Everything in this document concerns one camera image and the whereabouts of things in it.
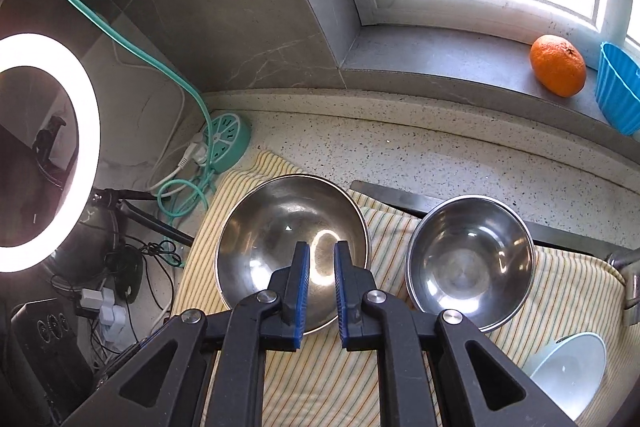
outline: blue ribbed cup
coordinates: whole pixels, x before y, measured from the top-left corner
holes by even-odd
[[[607,121],[622,134],[640,129],[640,68],[615,44],[603,42],[596,102]]]

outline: windowsill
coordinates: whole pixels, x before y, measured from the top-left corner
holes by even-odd
[[[640,164],[640,143],[607,123],[594,97],[596,71],[584,89],[561,98],[529,64],[528,44],[458,30],[364,26],[341,70],[346,87],[468,103],[547,124]]]

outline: round green power strip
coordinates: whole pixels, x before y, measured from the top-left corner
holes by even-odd
[[[251,139],[251,126],[234,112],[226,112],[212,120],[211,168],[222,174],[233,167],[242,157]],[[205,142],[207,128],[202,131]]]

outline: metal strip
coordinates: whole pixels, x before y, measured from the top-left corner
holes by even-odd
[[[415,217],[423,218],[443,200],[421,196],[398,188],[385,187],[356,180],[351,183],[351,190],[365,194],[375,200],[388,204],[398,210]],[[607,241],[593,239],[577,233],[565,232],[545,225],[539,225],[532,221],[525,221],[525,225],[531,233],[533,242],[540,247],[558,248],[577,253],[592,255],[603,261],[614,251],[631,251],[628,248],[619,247]]]

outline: stainless steel bowl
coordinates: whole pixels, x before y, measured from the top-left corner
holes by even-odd
[[[421,311],[455,309],[492,331],[524,304],[533,268],[533,240],[515,212],[492,198],[460,196],[420,222],[404,274]]]
[[[310,174],[269,180],[229,215],[216,251],[216,279],[226,305],[264,290],[271,274],[289,266],[296,241],[311,249],[306,331],[337,317],[334,245],[349,242],[356,266],[367,266],[369,233],[358,206],[332,182]]]

